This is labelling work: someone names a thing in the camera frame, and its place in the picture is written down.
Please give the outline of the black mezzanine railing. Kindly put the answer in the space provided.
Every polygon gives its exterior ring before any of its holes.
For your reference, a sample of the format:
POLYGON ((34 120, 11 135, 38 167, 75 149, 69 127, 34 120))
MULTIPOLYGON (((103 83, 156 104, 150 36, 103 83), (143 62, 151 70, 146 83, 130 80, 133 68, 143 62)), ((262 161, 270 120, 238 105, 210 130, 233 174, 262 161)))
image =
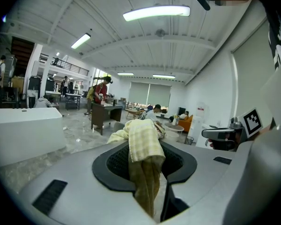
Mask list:
POLYGON ((66 61, 60 60, 58 58, 53 57, 51 60, 51 65, 52 66, 56 66, 68 71, 72 71, 74 73, 78 73, 84 76, 88 76, 89 75, 89 71, 87 69, 81 68, 79 66, 76 66, 74 64, 68 63, 66 61))

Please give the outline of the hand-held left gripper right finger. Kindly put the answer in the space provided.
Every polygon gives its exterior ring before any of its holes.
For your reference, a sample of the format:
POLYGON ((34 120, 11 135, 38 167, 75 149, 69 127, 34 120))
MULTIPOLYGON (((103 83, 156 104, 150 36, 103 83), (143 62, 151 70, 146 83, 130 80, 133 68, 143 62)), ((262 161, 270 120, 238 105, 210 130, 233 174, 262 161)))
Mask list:
POLYGON ((167 180, 162 222, 222 222, 239 178, 238 153, 160 142, 167 180))

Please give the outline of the metal cart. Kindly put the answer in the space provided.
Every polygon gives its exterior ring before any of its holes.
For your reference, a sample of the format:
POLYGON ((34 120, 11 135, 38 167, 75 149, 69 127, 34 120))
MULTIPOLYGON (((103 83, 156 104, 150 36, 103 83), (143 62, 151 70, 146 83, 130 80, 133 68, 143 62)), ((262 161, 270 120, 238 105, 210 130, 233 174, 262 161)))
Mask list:
POLYGON ((80 109, 80 103, 81 103, 81 95, 79 94, 66 94, 66 104, 65 108, 67 110, 71 109, 80 109))

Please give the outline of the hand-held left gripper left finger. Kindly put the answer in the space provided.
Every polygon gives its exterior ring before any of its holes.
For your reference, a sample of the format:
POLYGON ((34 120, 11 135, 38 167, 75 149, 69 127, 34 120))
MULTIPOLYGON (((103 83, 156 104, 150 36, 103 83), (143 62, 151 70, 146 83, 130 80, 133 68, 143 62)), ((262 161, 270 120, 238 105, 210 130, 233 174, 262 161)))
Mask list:
POLYGON ((102 145, 59 160, 20 191, 19 207, 37 225, 156 225, 131 192, 111 191, 93 175, 94 160, 122 144, 102 145), (67 185, 45 215, 33 202, 53 180, 67 185))

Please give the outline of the pale yellow clothes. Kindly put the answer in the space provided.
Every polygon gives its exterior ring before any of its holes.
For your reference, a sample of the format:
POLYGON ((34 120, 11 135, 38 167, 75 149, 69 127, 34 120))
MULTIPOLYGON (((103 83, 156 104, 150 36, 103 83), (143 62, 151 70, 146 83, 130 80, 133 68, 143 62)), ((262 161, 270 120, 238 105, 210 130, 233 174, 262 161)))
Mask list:
POLYGON ((150 119, 130 120, 125 126, 112 133, 107 143, 128 141, 129 179, 135 184, 135 200, 154 216, 154 200, 160 187, 160 174, 166 159, 159 140, 165 130, 150 119))

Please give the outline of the round beige coffee table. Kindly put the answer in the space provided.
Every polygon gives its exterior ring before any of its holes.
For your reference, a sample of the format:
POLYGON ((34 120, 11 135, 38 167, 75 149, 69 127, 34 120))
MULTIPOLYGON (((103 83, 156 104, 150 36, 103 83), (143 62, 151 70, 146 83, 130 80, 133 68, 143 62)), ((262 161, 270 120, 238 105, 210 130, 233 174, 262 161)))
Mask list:
POLYGON ((164 123, 164 128, 165 130, 177 133, 178 135, 181 135, 182 132, 184 131, 184 128, 180 125, 173 125, 172 123, 164 123))

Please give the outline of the dark staircase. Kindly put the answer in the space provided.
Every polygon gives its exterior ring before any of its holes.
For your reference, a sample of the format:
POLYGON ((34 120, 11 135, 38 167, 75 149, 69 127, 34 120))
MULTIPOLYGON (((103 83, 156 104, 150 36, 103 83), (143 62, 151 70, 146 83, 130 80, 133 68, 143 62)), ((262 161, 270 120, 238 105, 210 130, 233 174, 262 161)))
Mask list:
POLYGON ((35 43, 12 37, 11 53, 17 59, 14 75, 24 77, 35 43))

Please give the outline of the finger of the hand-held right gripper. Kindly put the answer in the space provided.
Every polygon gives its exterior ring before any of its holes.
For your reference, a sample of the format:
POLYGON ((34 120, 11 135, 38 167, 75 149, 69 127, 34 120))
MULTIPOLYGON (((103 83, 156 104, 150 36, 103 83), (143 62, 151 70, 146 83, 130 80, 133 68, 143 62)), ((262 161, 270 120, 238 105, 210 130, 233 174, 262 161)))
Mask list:
POLYGON ((227 141, 232 133, 235 130, 231 128, 213 128, 202 130, 201 135, 210 140, 227 141))

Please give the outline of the dark brown desk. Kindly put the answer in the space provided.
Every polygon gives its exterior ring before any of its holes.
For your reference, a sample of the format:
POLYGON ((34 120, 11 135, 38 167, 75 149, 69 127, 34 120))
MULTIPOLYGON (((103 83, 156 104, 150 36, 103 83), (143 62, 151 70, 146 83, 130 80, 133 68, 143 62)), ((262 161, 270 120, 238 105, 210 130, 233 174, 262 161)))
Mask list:
POLYGON ((103 135, 104 124, 110 124, 112 121, 120 122, 122 107, 121 106, 104 106, 94 103, 92 105, 91 128, 103 135))

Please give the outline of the white water dispenser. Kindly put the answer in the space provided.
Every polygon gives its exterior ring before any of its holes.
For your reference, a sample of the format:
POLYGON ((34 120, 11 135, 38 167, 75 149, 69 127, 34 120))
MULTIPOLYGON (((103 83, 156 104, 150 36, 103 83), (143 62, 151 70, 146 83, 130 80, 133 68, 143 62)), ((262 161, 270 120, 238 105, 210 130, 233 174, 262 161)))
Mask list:
POLYGON ((202 124, 206 121, 208 113, 209 107, 204 102, 198 102, 189 131, 189 136, 193 139, 193 143, 197 142, 201 133, 202 124))

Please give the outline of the white bathtub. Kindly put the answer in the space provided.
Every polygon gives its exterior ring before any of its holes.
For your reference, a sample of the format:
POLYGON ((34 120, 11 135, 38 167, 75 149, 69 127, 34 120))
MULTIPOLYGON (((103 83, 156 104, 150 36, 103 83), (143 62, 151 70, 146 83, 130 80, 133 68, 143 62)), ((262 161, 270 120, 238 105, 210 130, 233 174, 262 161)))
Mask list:
POLYGON ((64 148, 62 121, 53 107, 0 109, 0 167, 64 148))

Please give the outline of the large grey roller blind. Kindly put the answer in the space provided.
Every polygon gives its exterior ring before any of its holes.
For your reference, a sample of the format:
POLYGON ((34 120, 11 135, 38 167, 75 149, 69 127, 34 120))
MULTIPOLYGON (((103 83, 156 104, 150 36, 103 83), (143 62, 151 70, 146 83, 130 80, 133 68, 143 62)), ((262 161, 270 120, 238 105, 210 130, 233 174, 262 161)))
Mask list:
POLYGON ((233 53, 238 88, 236 115, 256 108, 264 127, 270 125, 272 114, 261 96, 261 88, 274 73, 268 30, 268 21, 264 21, 233 53))

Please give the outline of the orange sofa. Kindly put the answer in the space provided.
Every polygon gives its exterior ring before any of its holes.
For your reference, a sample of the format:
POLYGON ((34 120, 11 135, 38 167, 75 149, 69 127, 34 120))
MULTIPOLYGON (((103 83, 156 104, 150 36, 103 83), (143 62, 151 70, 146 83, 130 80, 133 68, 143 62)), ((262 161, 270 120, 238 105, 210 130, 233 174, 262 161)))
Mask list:
POLYGON ((184 119, 178 121, 178 125, 184 128, 184 132, 189 132, 192 124, 193 115, 186 116, 184 119))

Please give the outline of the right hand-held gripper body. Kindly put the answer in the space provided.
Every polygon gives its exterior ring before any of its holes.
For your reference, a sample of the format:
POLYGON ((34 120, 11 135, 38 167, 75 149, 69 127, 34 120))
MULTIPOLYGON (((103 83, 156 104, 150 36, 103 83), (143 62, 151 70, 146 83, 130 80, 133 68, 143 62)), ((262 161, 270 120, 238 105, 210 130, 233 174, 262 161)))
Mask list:
POLYGON ((227 141, 209 140, 213 149, 236 151, 241 143, 253 139, 262 130, 263 125, 257 109, 253 108, 241 116, 232 117, 227 128, 234 129, 235 133, 230 134, 227 141))

